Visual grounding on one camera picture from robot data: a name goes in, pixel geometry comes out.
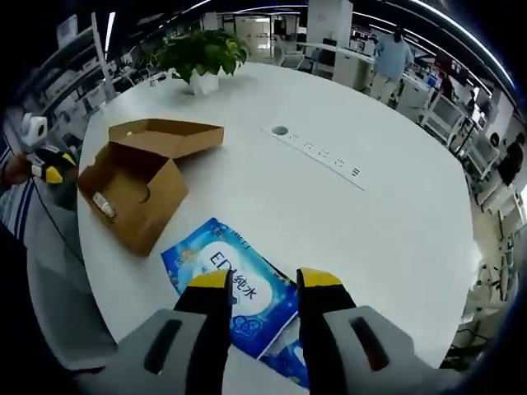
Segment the potted plant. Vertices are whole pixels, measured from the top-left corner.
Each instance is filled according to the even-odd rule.
[[[234,75],[245,63],[249,47],[236,35],[224,30],[196,31],[168,39],[157,52],[157,66],[171,68],[190,84],[195,95],[206,95],[218,87],[217,74]]]

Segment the white round table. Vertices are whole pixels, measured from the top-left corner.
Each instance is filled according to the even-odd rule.
[[[108,127],[144,118],[225,127],[222,148],[187,160],[190,193],[147,258],[127,251],[78,197],[86,272],[118,342],[177,295],[161,253],[211,217],[228,224],[288,276],[332,272],[358,305],[408,333],[437,367],[458,327],[472,280],[473,228],[459,162],[417,125],[365,95],[309,74],[248,63],[217,92],[181,80],[147,81],[91,117],[81,170]],[[360,166],[361,190],[269,133],[283,125]],[[234,347],[224,393],[305,393]]]

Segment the cardboard box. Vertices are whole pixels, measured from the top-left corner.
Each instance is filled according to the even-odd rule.
[[[134,253],[147,256],[189,192],[174,159],[223,142],[223,128],[168,119],[142,119],[113,126],[110,142],[77,179],[96,216]],[[101,193],[116,216],[93,202]]]

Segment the power outlet strip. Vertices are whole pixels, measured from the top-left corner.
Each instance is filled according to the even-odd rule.
[[[351,184],[359,188],[362,192],[366,191],[363,171],[353,164],[352,158],[341,153],[329,152],[323,144],[303,137],[299,132],[290,131],[283,126],[263,128],[262,132],[287,144],[291,148],[300,151],[311,159],[316,160],[321,165],[337,173]]]

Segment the green leaves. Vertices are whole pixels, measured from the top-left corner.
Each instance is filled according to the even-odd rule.
[[[196,31],[191,35],[169,39],[156,53],[156,65],[175,68],[181,78],[190,81],[192,71],[202,76],[217,75],[220,68],[234,75],[237,63],[245,63],[250,55],[247,44],[224,30]]]

